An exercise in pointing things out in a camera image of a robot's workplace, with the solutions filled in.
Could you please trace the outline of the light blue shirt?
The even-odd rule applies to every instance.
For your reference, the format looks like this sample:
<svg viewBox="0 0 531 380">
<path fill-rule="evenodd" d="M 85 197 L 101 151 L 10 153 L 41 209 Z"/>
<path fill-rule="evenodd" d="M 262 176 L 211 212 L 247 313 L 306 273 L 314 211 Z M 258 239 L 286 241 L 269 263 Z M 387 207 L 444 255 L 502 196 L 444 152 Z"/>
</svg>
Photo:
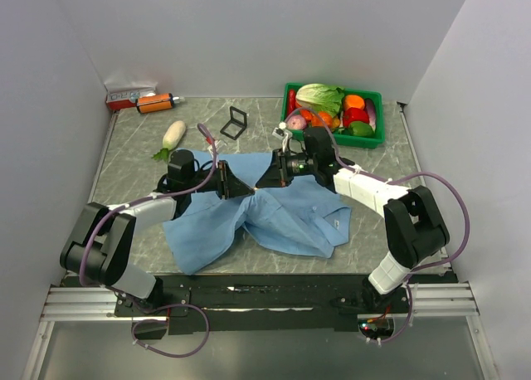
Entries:
<svg viewBox="0 0 531 380">
<path fill-rule="evenodd" d="M 349 240 L 351 211 L 309 175 L 247 197 L 194 193 L 185 213 L 165 222 L 163 230 L 177 266 L 192 275 L 226 253 L 240 229 L 271 251 L 330 258 Z"/>
</svg>

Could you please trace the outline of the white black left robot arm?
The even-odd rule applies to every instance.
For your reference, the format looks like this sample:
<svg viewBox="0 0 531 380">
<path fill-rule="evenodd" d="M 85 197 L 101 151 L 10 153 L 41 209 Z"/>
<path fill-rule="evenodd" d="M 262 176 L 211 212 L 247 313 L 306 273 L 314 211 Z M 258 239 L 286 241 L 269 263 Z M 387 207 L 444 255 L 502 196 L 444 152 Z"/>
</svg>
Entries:
<svg viewBox="0 0 531 380">
<path fill-rule="evenodd" d="M 198 168 L 191 151 L 175 151 L 148 196 L 114 206 L 85 205 L 61 252 L 61 267 L 76 273 L 83 286 L 105 286 L 131 299 L 142 313 L 157 314 L 164 304 L 163 282 L 129 262 L 132 241 L 138 231 L 182 216 L 195 192 L 215 192 L 227 200 L 254 190 L 225 160 L 213 156 L 210 168 Z"/>
</svg>

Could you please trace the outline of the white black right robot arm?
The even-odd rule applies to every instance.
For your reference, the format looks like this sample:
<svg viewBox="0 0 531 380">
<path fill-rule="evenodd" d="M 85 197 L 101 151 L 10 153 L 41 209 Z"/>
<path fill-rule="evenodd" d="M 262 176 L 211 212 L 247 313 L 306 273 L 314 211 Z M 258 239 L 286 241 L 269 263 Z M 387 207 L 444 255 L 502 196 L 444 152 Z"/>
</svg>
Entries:
<svg viewBox="0 0 531 380">
<path fill-rule="evenodd" d="M 349 197 L 384 219 L 388 253 L 368 276 L 364 306 L 381 312 L 409 273 L 450 241 L 450 234 L 431 191 L 381 181 L 348 164 L 336 154 L 334 139 L 323 127 L 304 131 L 304 148 L 290 151 L 291 132 L 280 124 L 273 131 L 282 147 L 272 153 L 270 166 L 256 183 L 258 188 L 285 188 L 294 178 L 313 176 L 318 185 Z"/>
</svg>

